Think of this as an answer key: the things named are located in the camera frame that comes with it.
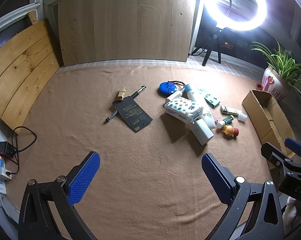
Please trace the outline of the blue round tape measure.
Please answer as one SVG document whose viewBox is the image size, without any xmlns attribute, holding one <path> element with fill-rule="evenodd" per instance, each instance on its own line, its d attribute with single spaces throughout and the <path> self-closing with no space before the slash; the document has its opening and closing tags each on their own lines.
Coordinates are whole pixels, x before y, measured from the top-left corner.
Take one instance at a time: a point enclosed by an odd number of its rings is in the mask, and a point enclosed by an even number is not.
<svg viewBox="0 0 301 240">
<path fill-rule="evenodd" d="M 159 85 L 158 90 L 162 96 L 169 97 L 170 95 L 175 93 L 178 89 L 174 83 L 167 81 L 167 82 L 162 82 Z"/>
</svg>

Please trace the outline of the dragon keychain figurine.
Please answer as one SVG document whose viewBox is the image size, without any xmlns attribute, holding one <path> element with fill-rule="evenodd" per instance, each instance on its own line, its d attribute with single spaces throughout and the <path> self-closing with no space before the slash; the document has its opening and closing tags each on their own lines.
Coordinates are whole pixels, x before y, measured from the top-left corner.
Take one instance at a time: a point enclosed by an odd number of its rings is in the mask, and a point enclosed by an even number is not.
<svg viewBox="0 0 301 240">
<path fill-rule="evenodd" d="M 239 135 L 239 130 L 236 127 L 231 125 L 225 125 L 222 129 L 222 132 L 227 137 L 236 138 Z"/>
</svg>

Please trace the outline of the patterned lighter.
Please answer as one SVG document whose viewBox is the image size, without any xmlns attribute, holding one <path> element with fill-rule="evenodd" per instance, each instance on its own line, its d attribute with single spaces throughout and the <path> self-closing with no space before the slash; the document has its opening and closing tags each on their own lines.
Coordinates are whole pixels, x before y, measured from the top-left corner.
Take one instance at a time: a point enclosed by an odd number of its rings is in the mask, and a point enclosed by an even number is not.
<svg viewBox="0 0 301 240">
<path fill-rule="evenodd" d="M 241 110 L 232 107 L 227 107 L 227 106 L 221 106 L 220 111 L 222 114 L 229 114 L 234 116 L 239 116 L 240 114 L 242 114 Z"/>
</svg>

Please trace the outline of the black gel pen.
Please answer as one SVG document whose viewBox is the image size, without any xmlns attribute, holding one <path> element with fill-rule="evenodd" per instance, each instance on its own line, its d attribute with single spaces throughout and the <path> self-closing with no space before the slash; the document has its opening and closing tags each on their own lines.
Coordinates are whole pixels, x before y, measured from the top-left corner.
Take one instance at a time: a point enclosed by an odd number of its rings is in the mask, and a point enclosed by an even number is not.
<svg viewBox="0 0 301 240">
<path fill-rule="evenodd" d="M 137 107 L 135 104 L 136 102 L 134 99 L 141 94 L 146 89 L 146 86 L 143 85 L 141 88 L 139 88 L 136 92 L 134 92 L 131 96 L 125 97 L 122 101 L 115 101 L 113 103 L 113 106 L 115 107 L 115 110 L 112 112 L 110 116 L 108 116 L 105 119 L 105 123 L 110 122 L 118 113 L 125 119 L 129 118 L 130 116 L 133 116 L 134 113 L 131 115 L 126 115 L 129 113 L 134 107 Z"/>
</svg>

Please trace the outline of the black card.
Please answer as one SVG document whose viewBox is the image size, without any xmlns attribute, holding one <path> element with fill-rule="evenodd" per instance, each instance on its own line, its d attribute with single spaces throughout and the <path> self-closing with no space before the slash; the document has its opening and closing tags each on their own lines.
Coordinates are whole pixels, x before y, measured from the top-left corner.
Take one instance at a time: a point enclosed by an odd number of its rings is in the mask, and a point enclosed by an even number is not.
<svg viewBox="0 0 301 240">
<path fill-rule="evenodd" d="M 127 96 L 121 101 L 114 101 L 112 105 L 135 133 L 153 121 L 131 96 Z"/>
</svg>

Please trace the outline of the wooden clothespin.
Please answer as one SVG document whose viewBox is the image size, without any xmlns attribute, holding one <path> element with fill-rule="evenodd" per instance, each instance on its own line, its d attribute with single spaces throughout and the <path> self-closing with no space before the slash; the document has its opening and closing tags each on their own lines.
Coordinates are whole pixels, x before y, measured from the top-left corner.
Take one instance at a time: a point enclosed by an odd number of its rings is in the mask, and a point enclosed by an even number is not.
<svg viewBox="0 0 301 240">
<path fill-rule="evenodd" d="M 125 97 L 125 93 L 126 93 L 126 87 L 120 88 L 119 91 L 118 91 L 118 95 L 117 95 L 116 100 L 122 101 Z"/>
</svg>

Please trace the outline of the green lip balm stick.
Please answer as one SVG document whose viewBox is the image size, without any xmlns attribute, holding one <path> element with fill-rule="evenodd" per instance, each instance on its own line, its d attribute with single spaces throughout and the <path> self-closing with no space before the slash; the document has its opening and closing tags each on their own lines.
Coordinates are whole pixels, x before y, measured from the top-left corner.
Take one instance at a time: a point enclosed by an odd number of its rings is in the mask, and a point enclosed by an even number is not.
<svg viewBox="0 0 301 240">
<path fill-rule="evenodd" d="M 225 125 L 230 124 L 232 121 L 234 120 L 234 116 L 233 115 L 229 115 L 226 118 L 224 118 L 221 121 L 218 121 L 218 123 L 216 124 L 216 128 L 217 129 L 221 129 L 223 128 Z"/>
</svg>

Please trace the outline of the white cylinder cap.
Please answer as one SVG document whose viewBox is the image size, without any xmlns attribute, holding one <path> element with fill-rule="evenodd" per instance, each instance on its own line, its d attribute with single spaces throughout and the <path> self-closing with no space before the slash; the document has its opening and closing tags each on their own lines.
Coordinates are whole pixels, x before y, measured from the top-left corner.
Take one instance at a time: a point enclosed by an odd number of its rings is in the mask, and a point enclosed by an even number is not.
<svg viewBox="0 0 301 240">
<path fill-rule="evenodd" d="M 246 122 L 248 116 L 244 113 L 239 113 L 237 116 L 237 120 L 240 122 Z"/>
</svg>

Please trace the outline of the spider plant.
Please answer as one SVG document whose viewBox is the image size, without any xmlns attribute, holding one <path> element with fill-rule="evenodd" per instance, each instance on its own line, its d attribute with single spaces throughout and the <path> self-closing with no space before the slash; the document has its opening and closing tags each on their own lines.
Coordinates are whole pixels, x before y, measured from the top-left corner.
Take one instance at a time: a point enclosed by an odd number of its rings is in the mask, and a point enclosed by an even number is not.
<svg viewBox="0 0 301 240">
<path fill-rule="evenodd" d="M 301 96 L 301 90 L 294 86 L 295 83 L 301 85 L 301 64 L 296 63 L 291 55 L 284 51 L 278 44 L 278 48 L 271 51 L 264 44 L 253 41 L 250 48 L 252 51 L 258 51 L 267 58 L 268 66 L 271 66 L 289 85 L 289 91 L 296 91 Z"/>
</svg>

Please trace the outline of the patterned tissue pack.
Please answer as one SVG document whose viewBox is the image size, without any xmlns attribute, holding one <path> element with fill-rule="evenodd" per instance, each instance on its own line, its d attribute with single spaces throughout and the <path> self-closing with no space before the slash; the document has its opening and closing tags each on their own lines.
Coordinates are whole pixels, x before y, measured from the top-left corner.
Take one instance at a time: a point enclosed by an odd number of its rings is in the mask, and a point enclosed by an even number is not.
<svg viewBox="0 0 301 240">
<path fill-rule="evenodd" d="M 203 113 L 202 106 L 183 97 L 178 97 L 165 103 L 164 107 L 167 114 L 186 124 L 195 122 Z"/>
</svg>

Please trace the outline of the blue patterned card box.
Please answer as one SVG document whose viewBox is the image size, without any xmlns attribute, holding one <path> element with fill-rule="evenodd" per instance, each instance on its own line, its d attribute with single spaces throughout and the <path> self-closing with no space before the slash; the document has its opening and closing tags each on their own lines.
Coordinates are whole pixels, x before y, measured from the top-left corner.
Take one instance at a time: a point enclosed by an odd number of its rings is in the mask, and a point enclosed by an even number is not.
<svg viewBox="0 0 301 240">
<path fill-rule="evenodd" d="M 218 100 L 218 98 L 214 97 L 213 95 L 211 95 L 210 93 L 206 94 L 204 96 L 204 99 L 206 100 L 206 102 L 208 103 L 208 105 L 212 108 L 216 108 L 219 104 L 220 104 L 220 100 Z"/>
</svg>

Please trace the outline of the pine wood headboard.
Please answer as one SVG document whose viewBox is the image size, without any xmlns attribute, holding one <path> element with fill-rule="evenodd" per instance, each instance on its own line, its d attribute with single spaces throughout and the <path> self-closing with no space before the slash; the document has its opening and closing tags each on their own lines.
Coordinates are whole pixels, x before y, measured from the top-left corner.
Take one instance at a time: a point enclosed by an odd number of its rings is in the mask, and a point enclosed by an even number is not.
<svg viewBox="0 0 301 240">
<path fill-rule="evenodd" d="M 0 48 L 0 119 L 19 133 L 37 97 L 63 65 L 48 20 L 19 32 Z"/>
</svg>

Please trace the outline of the white sunscreen bottle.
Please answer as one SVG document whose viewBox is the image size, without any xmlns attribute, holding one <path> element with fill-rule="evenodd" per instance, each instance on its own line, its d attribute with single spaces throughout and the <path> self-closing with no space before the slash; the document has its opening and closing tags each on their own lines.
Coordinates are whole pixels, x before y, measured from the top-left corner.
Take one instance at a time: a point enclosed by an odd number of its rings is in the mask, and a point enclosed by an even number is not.
<svg viewBox="0 0 301 240">
<path fill-rule="evenodd" d="M 202 106 L 203 114 L 201 118 L 207 124 L 209 129 L 215 129 L 216 127 L 215 120 L 210 110 L 210 107 L 208 106 L 204 98 L 204 95 L 194 85 L 191 84 L 187 84 L 185 86 L 185 92 L 189 100 L 192 100 L 196 102 L 198 105 Z"/>
</svg>

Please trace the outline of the large plywood board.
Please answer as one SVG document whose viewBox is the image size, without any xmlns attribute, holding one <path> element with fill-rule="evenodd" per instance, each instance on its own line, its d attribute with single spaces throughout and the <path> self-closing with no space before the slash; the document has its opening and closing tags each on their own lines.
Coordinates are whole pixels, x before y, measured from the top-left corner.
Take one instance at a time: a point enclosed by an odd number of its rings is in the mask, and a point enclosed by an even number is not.
<svg viewBox="0 0 301 240">
<path fill-rule="evenodd" d="M 64 64 L 186 61 L 196 0 L 58 0 Z"/>
</svg>

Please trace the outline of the white power adapter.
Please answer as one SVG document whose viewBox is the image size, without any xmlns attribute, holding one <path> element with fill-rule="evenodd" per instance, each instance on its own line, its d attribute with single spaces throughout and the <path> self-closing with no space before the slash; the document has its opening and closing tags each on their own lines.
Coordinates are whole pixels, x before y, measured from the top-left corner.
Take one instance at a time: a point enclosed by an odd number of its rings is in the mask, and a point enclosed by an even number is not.
<svg viewBox="0 0 301 240">
<path fill-rule="evenodd" d="M 214 137 L 214 134 L 203 119 L 192 123 L 191 132 L 202 146 L 207 144 Z"/>
</svg>

